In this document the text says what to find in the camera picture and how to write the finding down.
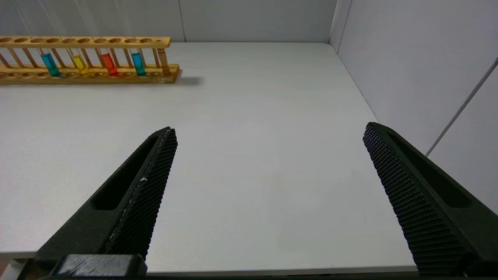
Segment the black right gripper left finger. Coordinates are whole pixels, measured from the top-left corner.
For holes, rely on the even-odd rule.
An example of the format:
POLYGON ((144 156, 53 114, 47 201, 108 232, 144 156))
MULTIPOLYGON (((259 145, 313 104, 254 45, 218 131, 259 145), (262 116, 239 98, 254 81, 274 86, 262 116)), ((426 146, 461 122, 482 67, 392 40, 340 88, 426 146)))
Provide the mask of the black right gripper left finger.
POLYGON ((36 252, 36 263, 52 269, 70 254, 146 258, 177 146, 169 126, 148 136, 36 252))

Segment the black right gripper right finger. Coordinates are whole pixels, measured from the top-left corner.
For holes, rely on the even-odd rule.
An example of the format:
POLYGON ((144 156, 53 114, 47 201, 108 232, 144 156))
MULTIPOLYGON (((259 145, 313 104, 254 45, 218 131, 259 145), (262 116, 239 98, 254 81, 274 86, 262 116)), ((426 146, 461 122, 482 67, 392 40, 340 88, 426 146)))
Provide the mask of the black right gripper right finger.
POLYGON ((420 275, 497 275, 496 213, 393 129, 369 122, 363 143, 420 275))

